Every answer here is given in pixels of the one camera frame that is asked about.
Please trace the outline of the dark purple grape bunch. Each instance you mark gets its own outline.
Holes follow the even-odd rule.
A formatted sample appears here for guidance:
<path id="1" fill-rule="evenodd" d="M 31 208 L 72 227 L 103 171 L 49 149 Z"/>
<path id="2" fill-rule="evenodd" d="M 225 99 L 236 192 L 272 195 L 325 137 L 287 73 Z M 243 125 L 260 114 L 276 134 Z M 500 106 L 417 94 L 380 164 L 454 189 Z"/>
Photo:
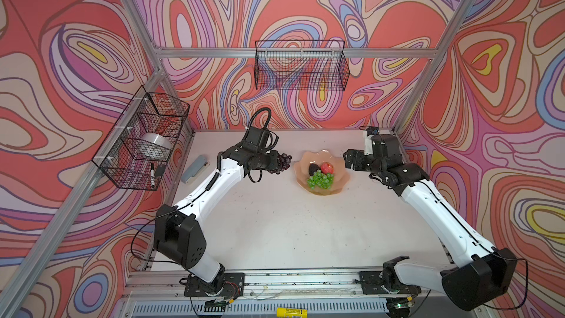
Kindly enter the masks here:
<path id="1" fill-rule="evenodd" d="M 271 174 L 279 175 L 281 172 L 290 168 L 292 161 L 292 156 L 283 154 L 277 154 L 276 158 L 272 159 L 272 165 L 270 166 L 269 172 Z"/>

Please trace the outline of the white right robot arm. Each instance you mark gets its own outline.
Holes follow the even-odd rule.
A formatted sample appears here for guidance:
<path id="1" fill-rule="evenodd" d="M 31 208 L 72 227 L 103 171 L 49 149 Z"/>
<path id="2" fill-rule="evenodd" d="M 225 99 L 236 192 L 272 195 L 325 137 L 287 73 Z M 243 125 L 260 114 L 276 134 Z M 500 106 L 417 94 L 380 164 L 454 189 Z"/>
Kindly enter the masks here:
<path id="1" fill-rule="evenodd" d="M 383 264 L 377 280 L 381 288 L 391 294 L 410 286 L 427 288 L 445 294 L 466 312 L 506 294 L 518 257 L 483 237 L 445 200 L 421 166 L 406 162 L 395 135 L 382 134 L 373 126 L 361 130 L 366 134 L 365 147 L 344 153 L 346 168 L 367 172 L 417 211 L 453 262 L 431 266 L 398 256 Z"/>

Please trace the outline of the green grape bunch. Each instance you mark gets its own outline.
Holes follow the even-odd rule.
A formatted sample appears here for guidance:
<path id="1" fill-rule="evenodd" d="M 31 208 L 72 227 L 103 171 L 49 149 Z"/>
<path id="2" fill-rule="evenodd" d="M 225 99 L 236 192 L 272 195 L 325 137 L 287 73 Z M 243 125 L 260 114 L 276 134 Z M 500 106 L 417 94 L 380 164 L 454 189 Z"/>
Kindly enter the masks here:
<path id="1" fill-rule="evenodd" d="M 330 189 L 333 185 L 333 181 L 334 175 L 325 175 L 322 172 L 318 172 L 308 178 L 307 184 L 310 189 Z"/>

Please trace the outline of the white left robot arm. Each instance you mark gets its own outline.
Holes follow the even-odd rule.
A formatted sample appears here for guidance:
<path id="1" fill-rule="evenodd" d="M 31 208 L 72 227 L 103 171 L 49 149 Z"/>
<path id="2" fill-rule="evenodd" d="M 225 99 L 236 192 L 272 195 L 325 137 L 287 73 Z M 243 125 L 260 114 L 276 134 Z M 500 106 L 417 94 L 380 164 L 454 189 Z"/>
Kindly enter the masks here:
<path id="1" fill-rule="evenodd" d="M 237 144 L 220 152 L 216 168 L 174 206 L 161 206 L 153 248 L 207 284 L 222 282 L 223 265 L 209 254 L 202 226 L 232 188 L 253 171 L 277 173 L 278 136 L 267 127 L 248 127 Z"/>

